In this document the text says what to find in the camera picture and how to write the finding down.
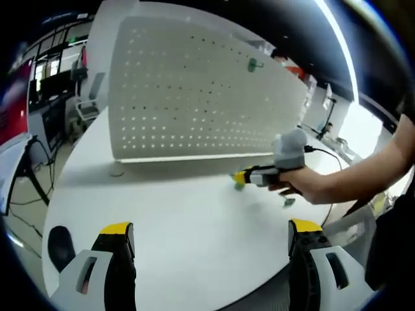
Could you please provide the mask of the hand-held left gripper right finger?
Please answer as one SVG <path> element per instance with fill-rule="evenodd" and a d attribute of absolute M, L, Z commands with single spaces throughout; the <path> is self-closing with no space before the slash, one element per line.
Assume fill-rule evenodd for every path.
<path fill-rule="evenodd" d="M 375 293 L 364 268 L 308 220 L 289 220 L 290 310 L 361 310 Z"/>

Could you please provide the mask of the person's right hand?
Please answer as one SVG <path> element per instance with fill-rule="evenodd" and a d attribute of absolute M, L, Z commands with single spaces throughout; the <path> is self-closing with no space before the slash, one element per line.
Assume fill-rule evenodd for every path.
<path fill-rule="evenodd" d="M 314 205 L 326 204 L 330 201 L 326 181 L 323 175 L 304 167 L 281 173 L 268 190 L 279 191 L 281 196 L 298 194 Z"/>

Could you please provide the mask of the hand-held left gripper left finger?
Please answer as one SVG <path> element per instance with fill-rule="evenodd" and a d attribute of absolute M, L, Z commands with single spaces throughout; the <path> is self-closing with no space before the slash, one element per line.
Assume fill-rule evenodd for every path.
<path fill-rule="evenodd" d="M 91 249 L 75 253 L 64 226 L 51 229 L 48 254 L 59 273 L 51 296 L 57 310 L 135 310 L 134 227 L 112 224 L 100 231 Z"/>

